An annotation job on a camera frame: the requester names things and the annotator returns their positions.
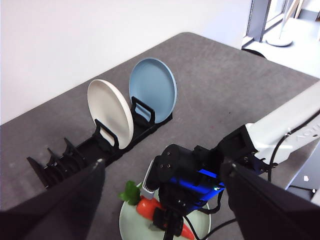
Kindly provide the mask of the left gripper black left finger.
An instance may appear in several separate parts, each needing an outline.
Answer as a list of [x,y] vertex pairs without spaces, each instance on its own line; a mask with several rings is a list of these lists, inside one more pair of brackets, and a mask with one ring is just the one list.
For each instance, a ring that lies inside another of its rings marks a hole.
[[2,240],[85,240],[100,203],[105,161],[0,213]]

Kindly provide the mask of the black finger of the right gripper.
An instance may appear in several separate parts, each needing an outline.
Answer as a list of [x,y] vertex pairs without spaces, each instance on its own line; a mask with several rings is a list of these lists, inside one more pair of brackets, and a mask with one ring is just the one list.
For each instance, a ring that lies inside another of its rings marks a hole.
[[166,211],[164,214],[166,223],[164,240],[172,240],[174,237],[180,237],[183,230],[183,216],[175,211]]
[[152,224],[160,230],[166,230],[168,226],[166,211],[156,207],[153,213]]

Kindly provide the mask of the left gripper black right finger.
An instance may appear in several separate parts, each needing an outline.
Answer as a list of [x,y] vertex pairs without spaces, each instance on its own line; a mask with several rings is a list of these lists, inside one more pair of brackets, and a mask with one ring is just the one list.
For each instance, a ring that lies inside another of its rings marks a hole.
[[318,240],[320,207],[259,177],[243,166],[224,162],[220,176],[246,240]]

